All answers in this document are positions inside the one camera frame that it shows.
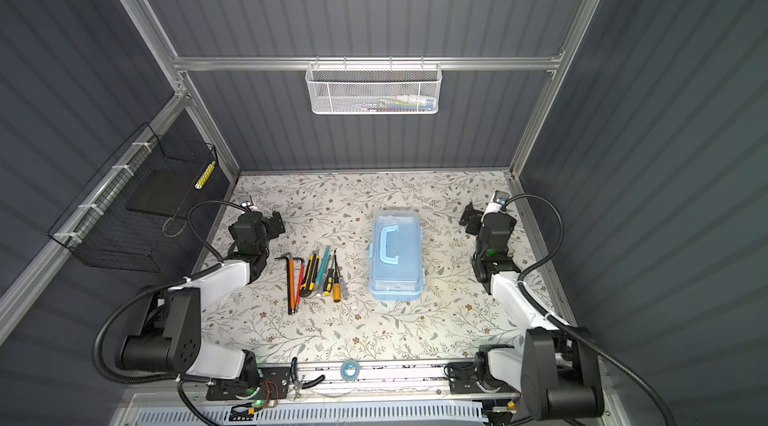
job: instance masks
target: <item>blue plastic toolbox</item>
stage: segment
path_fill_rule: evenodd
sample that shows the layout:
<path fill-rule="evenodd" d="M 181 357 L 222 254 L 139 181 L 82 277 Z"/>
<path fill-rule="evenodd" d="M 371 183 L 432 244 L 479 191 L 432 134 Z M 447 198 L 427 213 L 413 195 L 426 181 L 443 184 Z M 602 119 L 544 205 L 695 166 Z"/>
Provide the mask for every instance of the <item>blue plastic toolbox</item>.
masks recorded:
<path fill-rule="evenodd" d="M 410 301 L 422 294 L 426 276 L 422 268 L 422 229 L 418 213 L 376 212 L 368 258 L 371 263 L 369 288 L 374 298 Z"/>

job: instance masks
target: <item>gray corrugated wall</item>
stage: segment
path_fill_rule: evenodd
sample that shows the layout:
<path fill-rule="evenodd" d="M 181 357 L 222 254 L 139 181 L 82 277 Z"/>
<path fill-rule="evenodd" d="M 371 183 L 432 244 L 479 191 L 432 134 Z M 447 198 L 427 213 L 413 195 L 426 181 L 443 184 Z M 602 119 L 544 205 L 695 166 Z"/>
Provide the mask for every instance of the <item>gray corrugated wall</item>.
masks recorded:
<path fill-rule="evenodd" d="M 0 0 L 0 291 L 173 93 L 118 0 Z"/>
<path fill-rule="evenodd" d="M 437 114 L 313 114 L 298 72 L 191 72 L 243 170 L 508 167 L 546 72 L 446 72 Z"/>
<path fill-rule="evenodd" d="M 118 0 L 0 0 L 0 292 L 172 93 Z M 190 129 L 186 115 L 174 126 Z M 115 306 L 158 281 L 67 261 L 0 346 L 0 422 L 106 424 L 123 388 L 98 377 L 91 343 Z"/>
<path fill-rule="evenodd" d="M 579 324 L 678 424 L 768 422 L 766 58 L 768 0 L 604 0 L 522 175 Z"/>
<path fill-rule="evenodd" d="M 150 0 L 181 56 L 549 56 L 578 2 Z M 447 72 L 435 115 L 327 117 L 303 74 L 191 75 L 245 171 L 507 167 L 546 76 Z"/>

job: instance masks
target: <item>toolbox handle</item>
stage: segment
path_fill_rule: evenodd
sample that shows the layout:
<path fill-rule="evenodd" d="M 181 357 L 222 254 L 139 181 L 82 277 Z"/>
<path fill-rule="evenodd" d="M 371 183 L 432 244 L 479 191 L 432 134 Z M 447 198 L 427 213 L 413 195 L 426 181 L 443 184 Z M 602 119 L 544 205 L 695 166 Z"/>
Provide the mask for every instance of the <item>toolbox handle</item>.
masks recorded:
<path fill-rule="evenodd" d="M 379 259 L 382 260 L 382 263 L 397 264 L 400 261 L 400 257 L 397 256 L 397 255 L 395 255 L 394 258 L 393 257 L 388 257 L 386 255 L 386 238 L 387 238 L 387 234 L 389 232 L 393 232 L 394 233 L 395 231 L 397 231 L 397 225 L 396 224 L 382 228 L 382 234 L 380 236 L 380 241 L 379 241 L 379 243 L 380 243 L 380 245 L 379 245 Z"/>

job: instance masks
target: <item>teal tool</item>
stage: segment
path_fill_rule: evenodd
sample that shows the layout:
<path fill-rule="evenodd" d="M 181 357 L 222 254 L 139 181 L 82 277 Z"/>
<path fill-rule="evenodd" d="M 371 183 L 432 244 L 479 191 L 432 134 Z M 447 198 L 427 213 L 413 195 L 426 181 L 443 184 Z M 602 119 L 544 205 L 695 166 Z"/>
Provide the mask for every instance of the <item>teal tool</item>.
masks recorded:
<path fill-rule="evenodd" d="M 320 271 L 317 272 L 317 281 L 315 283 L 320 283 L 322 281 L 322 275 L 326 273 L 326 264 L 328 264 L 328 255 L 331 253 L 331 247 L 326 248 L 326 254 L 322 258 L 322 264 L 320 265 Z M 322 294 L 322 289 L 317 289 L 317 292 Z"/>

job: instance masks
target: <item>yellow object in basket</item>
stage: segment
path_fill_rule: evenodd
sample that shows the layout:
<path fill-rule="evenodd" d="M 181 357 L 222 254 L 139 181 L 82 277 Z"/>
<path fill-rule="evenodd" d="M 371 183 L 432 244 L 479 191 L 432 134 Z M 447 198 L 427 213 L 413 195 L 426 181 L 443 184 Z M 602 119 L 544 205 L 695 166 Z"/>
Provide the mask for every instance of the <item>yellow object in basket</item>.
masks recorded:
<path fill-rule="evenodd" d="M 205 172 L 203 173 L 203 176 L 200 177 L 199 180 L 197 180 L 197 183 L 195 183 L 194 187 L 196 190 L 200 190 L 205 185 L 205 182 L 208 181 L 208 178 L 210 178 L 210 174 L 214 172 L 214 168 L 216 167 L 216 161 L 212 161 L 208 167 L 205 169 Z"/>

